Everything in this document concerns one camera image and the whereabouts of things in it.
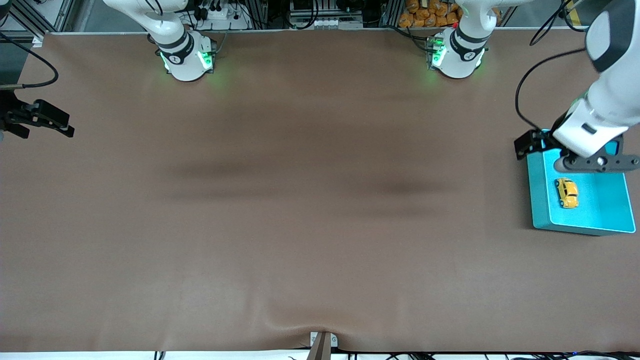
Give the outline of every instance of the yellow toy car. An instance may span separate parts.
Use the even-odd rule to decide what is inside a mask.
[[[556,179],[556,187],[560,194],[560,205],[565,209],[578,207],[578,186],[566,177]]]

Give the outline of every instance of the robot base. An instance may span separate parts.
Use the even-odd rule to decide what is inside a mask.
[[[199,34],[197,31],[189,31],[193,37],[194,46],[191,54],[187,55],[184,62],[174,64],[164,58],[164,67],[167,74],[173,75],[180,81],[194,81],[200,79],[206,73],[213,73],[216,62],[217,44],[211,39]]]
[[[433,38],[427,39],[427,49],[433,50],[432,53],[427,53],[427,64],[430,69],[437,69],[450,78],[462,79],[471,75],[480,66],[484,49],[476,56],[477,60],[463,61],[451,48],[450,38],[453,31],[452,28],[448,28],[434,35]]]

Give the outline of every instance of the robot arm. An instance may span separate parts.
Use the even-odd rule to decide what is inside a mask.
[[[430,64],[454,79],[465,78],[480,65],[484,45],[497,23],[493,8],[516,6],[533,0],[457,0],[464,16],[456,29],[445,29],[436,38],[442,45],[430,56]]]
[[[586,51],[600,77],[573,102],[548,133],[529,131],[516,154],[562,149],[564,170],[624,172],[640,158],[622,154],[622,133],[640,122],[640,0],[613,0],[593,21]],[[613,143],[615,151],[607,151]]]
[[[184,9],[188,0],[104,0],[104,3],[149,32],[160,48],[164,67],[176,79],[193,81],[213,70],[215,51],[211,49],[211,39],[197,31],[187,31],[175,13]]]

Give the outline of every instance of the blue tray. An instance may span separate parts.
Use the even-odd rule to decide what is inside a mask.
[[[554,163],[559,158],[559,149],[527,155],[534,227],[599,236],[636,231],[623,173],[558,172]],[[560,177],[567,177],[578,186],[577,208],[564,209],[560,205],[555,184]]]

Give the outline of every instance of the brown paper sheet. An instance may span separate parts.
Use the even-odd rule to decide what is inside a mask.
[[[513,94],[584,43],[531,35],[456,81],[391,31],[232,34],[194,83],[144,36],[47,36],[60,80],[17,94],[76,136],[0,144],[0,350],[640,350],[638,235],[532,228]],[[523,111],[550,126],[595,78],[549,63]]]

